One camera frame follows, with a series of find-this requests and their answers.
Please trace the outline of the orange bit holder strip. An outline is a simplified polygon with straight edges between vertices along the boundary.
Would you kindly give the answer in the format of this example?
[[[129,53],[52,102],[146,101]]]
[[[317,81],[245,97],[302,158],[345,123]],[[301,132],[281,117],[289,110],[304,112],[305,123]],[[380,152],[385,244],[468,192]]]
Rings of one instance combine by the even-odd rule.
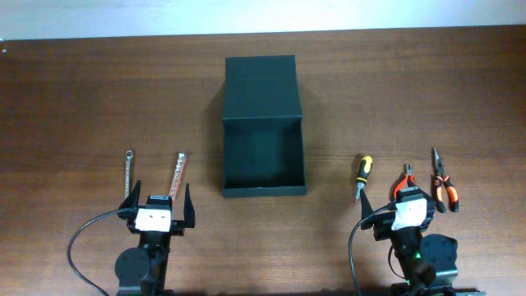
[[[186,165],[187,156],[184,152],[178,154],[178,159],[173,173],[173,179],[170,185],[169,197],[174,200],[178,194],[178,189],[182,180],[183,171]]]

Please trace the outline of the dark green lidded box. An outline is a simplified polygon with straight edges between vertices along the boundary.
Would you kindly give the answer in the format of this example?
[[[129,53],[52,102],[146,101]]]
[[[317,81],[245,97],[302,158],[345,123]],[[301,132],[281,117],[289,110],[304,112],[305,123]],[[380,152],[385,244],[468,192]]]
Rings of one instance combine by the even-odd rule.
[[[293,55],[226,58],[222,122],[224,197],[307,193]]]

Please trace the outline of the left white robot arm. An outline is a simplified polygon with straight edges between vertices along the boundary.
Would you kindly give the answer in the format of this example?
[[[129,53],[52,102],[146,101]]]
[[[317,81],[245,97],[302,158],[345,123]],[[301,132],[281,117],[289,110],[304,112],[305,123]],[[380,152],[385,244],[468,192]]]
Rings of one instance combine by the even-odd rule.
[[[196,223],[190,187],[185,188],[183,218],[172,218],[173,200],[169,196],[150,195],[141,206],[141,182],[137,182],[119,206],[118,217],[127,222],[132,234],[139,236],[136,247],[128,248],[117,258],[114,272],[119,295],[173,295],[165,287],[170,241],[183,236]]]

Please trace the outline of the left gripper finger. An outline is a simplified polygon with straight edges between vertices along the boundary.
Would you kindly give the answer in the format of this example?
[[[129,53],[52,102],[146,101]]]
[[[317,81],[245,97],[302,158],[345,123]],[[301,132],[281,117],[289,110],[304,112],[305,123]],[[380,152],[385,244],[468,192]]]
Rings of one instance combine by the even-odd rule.
[[[195,209],[191,200],[190,184],[186,184],[183,206],[184,228],[194,228],[196,224]]]
[[[138,202],[141,192],[141,180],[137,180],[135,186],[118,207],[119,218],[133,218],[138,209]]]

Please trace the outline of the silver combination wrench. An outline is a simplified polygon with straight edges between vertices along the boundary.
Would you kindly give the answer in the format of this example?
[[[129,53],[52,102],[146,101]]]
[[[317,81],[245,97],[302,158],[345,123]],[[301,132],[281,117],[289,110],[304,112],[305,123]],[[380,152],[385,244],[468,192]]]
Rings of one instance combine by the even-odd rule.
[[[124,198],[127,198],[130,194],[130,180],[131,180],[131,166],[132,166],[132,159],[133,159],[133,151],[127,150],[125,153],[125,190],[124,190]]]

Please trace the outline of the red handled cutting pliers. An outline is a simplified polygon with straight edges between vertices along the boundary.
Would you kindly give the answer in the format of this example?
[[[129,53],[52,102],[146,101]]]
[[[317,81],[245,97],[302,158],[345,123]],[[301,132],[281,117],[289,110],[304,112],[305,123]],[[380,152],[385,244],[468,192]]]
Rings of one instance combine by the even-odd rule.
[[[392,195],[392,200],[395,201],[398,199],[398,193],[403,188],[404,185],[408,187],[415,187],[416,181],[413,176],[413,166],[411,164],[404,165],[404,172],[400,177],[398,183],[395,185]]]

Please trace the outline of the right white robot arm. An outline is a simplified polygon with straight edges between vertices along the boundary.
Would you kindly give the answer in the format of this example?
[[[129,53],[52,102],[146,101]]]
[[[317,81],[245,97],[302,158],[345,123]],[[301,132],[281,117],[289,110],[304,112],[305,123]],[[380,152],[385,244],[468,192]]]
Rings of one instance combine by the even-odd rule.
[[[385,210],[373,210],[366,193],[359,191],[361,229],[372,229],[376,241],[391,242],[389,257],[396,257],[404,281],[390,286],[391,295],[454,295],[458,275],[458,243],[441,234],[422,233],[435,214],[435,202],[420,187],[398,191]]]

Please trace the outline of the yellow black stubby screwdriver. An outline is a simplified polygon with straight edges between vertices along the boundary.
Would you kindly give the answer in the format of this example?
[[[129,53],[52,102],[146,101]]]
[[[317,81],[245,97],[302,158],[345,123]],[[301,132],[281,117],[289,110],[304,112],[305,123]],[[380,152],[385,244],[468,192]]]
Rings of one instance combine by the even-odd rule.
[[[356,177],[356,201],[361,199],[361,190],[367,185],[368,177],[371,174],[372,163],[373,159],[370,155],[365,155],[360,160]]]

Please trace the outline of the orange black needle-nose pliers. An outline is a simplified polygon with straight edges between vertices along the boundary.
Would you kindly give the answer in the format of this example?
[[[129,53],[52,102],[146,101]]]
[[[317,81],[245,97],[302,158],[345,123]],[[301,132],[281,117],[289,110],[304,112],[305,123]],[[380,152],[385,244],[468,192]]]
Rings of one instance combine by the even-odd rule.
[[[452,212],[459,211],[459,195],[451,181],[449,175],[445,173],[444,165],[442,163],[441,157],[439,156],[438,150],[436,148],[431,149],[432,152],[432,166],[434,169],[434,178],[433,178],[433,196],[436,200],[436,208],[440,213],[446,213],[446,207],[444,199],[442,197],[442,188],[445,188],[449,199],[449,209]]]

